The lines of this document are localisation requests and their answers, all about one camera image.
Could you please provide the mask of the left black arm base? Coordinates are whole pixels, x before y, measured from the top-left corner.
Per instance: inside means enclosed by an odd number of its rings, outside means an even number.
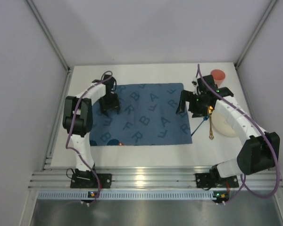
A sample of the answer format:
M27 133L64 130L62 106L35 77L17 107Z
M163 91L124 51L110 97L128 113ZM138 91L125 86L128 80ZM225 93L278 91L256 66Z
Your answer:
M100 181L100 188L110 188L112 183L112 174L100 173L97 174ZM87 172L86 175L75 173L72 176L70 188L98 188L98 181L92 172Z

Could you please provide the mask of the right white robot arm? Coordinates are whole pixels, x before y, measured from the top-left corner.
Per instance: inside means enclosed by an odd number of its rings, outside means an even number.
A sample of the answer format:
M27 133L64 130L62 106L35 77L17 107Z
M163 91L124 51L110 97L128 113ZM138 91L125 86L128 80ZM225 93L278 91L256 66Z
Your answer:
M211 108L225 119L242 144L237 157L212 166L209 171L212 178L251 175L275 167L280 147L278 134L268 133L255 124L240 108L233 92L227 87L219 88L212 75L195 78L192 83L195 90L182 90L176 113L188 110L193 118L206 117Z

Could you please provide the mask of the blue letter placemat cloth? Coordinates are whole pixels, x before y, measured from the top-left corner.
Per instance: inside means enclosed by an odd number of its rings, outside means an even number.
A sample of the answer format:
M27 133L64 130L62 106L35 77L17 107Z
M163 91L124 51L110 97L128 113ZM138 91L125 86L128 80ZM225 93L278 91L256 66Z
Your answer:
M181 83L119 85L120 111L93 107L91 146L191 144L188 114L176 114Z

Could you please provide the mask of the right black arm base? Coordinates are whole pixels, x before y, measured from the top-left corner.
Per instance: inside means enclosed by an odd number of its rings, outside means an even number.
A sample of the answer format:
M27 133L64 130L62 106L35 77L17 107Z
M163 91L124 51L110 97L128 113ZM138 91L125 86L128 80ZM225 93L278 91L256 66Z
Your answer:
M236 176L215 179L209 173L196 173L196 187L204 190L211 188L238 188L239 182Z

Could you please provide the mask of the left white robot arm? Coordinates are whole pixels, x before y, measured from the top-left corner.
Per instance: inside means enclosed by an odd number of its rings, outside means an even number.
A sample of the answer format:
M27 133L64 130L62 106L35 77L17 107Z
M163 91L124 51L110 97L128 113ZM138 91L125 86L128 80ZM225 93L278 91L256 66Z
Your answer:
M76 169L95 171L90 150L90 132L93 127L92 107L99 102L100 113L108 116L108 111L120 112L120 102L115 93L117 81L112 71L106 71L99 80L94 80L83 92L67 96L64 101L62 126L67 131L65 148L76 154Z

